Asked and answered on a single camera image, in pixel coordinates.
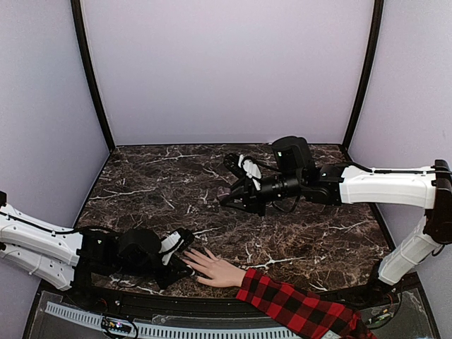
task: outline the finger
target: finger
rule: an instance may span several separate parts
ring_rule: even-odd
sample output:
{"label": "finger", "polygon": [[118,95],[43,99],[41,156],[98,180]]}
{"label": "finger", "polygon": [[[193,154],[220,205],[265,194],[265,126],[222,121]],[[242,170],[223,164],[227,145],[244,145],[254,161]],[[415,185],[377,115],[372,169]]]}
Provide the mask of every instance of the finger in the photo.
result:
{"label": "finger", "polygon": [[195,253],[195,255],[199,256],[200,258],[204,259],[205,261],[207,261],[208,263],[212,263],[213,260],[211,258],[208,258],[207,256],[205,256],[204,254],[202,254],[201,252],[195,250],[195,249],[191,249],[191,251],[193,253]]}
{"label": "finger", "polygon": [[198,265],[197,263],[194,263],[190,260],[186,260],[186,259],[182,259],[183,262],[185,262],[188,266],[192,267],[194,270],[197,270],[198,272],[201,272],[207,276],[209,276],[208,274],[208,269],[205,268],[204,266]]}
{"label": "finger", "polygon": [[213,255],[213,253],[211,251],[209,251],[207,248],[204,247],[204,251],[206,251],[206,253],[209,255],[209,257],[213,260],[218,260],[218,258],[216,256]]}
{"label": "finger", "polygon": [[212,286],[212,287],[220,287],[218,282],[212,279],[205,279],[202,277],[196,277],[196,281],[200,284]]}
{"label": "finger", "polygon": [[190,259],[192,259],[192,260],[194,260],[196,263],[198,263],[199,265],[202,265],[202,266],[208,266],[209,264],[210,264],[210,262],[209,261],[206,261],[206,260],[204,260],[204,259],[202,259],[201,257],[199,257],[199,256],[197,256],[197,255],[195,255],[195,254],[193,254],[193,253],[190,253],[190,252],[184,252],[184,254],[186,255],[186,256],[188,256]]}

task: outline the red plaid sleeve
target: red plaid sleeve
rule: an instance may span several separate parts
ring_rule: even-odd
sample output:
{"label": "red plaid sleeve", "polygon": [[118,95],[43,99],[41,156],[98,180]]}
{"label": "red plaid sleeve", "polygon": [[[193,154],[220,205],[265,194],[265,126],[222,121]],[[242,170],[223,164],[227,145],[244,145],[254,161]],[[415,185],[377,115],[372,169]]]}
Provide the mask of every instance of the red plaid sleeve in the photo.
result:
{"label": "red plaid sleeve", "polygon": [[252,304],[301,338],[376,339],[357,310],[323,301],[315,293],[296,290],[254,269],[246,272],[237,299]]}

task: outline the marble table surface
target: marble table surface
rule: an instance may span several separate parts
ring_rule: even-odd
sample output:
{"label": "marble table surface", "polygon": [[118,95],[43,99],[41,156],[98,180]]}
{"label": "marble table surface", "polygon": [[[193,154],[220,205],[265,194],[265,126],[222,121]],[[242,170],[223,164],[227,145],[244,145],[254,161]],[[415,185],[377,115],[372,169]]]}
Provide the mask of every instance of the marble table surface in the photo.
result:
{"label": "marble table surface", "polygon": [[[344,161],[338,146],[310,148],[317,166]],[[306,290],[365,284],[374,263],[390,251],[367,204],[337,207],[301,200],[291,214],[269,207],[263,218],[223,208],[216,199],[218,187],[235,181],[222,165],[228,153],[274,165],[270,146],[264,144],[118,147],[77,227],[150,227],[161,237],[185,227],[196,235],[193,248],[207,247],[234,265],[262,270]],[[120,274],[96,275],[93,281],[107,288],[175,297],[228,298],[237,293],[237,288],[214,289],[190,278],[165,291],[152,280]]]}

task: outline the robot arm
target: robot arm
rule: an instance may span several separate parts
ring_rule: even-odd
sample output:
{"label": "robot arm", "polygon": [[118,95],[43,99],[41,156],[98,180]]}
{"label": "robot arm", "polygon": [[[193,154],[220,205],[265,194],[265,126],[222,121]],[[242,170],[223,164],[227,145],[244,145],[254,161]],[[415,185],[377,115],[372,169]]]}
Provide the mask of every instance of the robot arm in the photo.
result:
{"label": "robot arm", "polygon": [[90,285],[91,273],[148,275],[162,289],[194,273],[174,256],[194,240],[188,230],[159,239],[152,230],[108,234],[99,228],[73,230],[43,222],[7,204],[0,192],[0,258],[59,290]]}
{"label": "robot arm", "polygon": [[[316,167],[303,138],[282,138],[272,145],[278,167],[229,154],[224,164],[238,180],[220,189],[222,206],[264,216],[268,203],[300,197],[312,203],[340,206],[343,203],[396,203],[426,210],[412,233],[379,266],[368,285],[389,291],[426,256],[452,243],[452,180],[448,165],[416,169],[369,169],[356,163]],[[277,172],[262,177],[258,165]]]}

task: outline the white cable tray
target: white cable tray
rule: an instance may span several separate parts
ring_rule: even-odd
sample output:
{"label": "white cable tray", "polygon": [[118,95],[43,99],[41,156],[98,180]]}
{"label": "white cable tray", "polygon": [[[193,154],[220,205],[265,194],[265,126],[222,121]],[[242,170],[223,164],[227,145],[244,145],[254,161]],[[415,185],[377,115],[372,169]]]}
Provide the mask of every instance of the white cable tray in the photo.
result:
{"label": "white cable tray", "polygon": [[[99,314],[73,309],[68,306],[55,304],[53,302],[47,303],[46,313],[56,316],[60,319],[77,323],[80,326],[88,327],[93,330],[103,331],[100,327],[102,316]],[[295,339],[299,338],[293,332],[286,329],[286,327],[273,328],[252,328],[252,329],[205,329],[205,328],[179,328],[169,326],[159,326],[149,323],[141,323],[134,321],[138,328],[138,337],[143,339]],[[110,330],[112,333],[123,334],[124,332]],[[134,330],[128,335],[133,338],[135,336]]]}

